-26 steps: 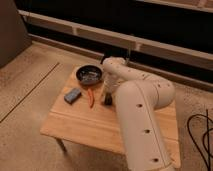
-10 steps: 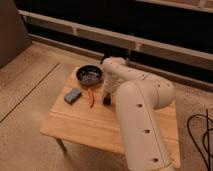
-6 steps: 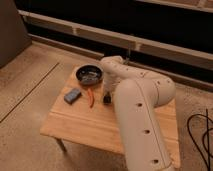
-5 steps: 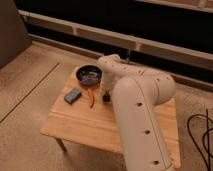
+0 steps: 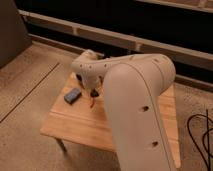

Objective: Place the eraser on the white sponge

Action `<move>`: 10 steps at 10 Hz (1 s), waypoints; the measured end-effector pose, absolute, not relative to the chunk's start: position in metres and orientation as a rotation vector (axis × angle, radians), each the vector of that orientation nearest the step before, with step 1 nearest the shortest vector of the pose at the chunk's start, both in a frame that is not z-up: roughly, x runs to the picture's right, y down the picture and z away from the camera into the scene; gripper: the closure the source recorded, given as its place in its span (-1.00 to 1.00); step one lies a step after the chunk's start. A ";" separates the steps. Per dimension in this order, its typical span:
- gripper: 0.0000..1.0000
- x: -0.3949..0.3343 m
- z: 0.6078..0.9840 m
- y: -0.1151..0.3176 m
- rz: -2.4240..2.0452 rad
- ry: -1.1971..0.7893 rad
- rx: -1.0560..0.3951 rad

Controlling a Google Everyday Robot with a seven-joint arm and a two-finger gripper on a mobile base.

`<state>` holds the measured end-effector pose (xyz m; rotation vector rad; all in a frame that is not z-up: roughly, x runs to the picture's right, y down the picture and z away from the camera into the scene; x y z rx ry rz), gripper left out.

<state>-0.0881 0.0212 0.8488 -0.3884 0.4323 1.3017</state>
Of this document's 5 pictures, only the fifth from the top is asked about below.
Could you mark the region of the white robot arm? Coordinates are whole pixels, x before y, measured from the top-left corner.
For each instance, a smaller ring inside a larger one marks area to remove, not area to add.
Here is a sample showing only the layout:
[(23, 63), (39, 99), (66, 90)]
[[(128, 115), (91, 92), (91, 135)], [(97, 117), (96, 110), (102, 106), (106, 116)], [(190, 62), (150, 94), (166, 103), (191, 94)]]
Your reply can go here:
[(158, 107), (174, 82), (175, 67), (163, 54), (99, 60), (87, 50), (71, 63), (85, 88), (103, 86), (105, 112), (122, 171), (176, 171)]

